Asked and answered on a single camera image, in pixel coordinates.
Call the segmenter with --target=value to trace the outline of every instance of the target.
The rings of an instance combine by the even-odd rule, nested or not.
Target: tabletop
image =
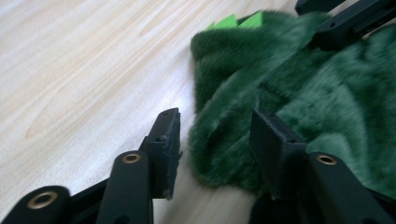
[[[26,193],[60,185],[76,194],[137,150],[157,115],[178,107],[180,149],[172,201],[155,223],[247,223],[255,197],[193,178],[191,38],[213,21],[291,0],[3,0],[0,2],[0,220]],[[337,10],[354,1],[347,1]]]

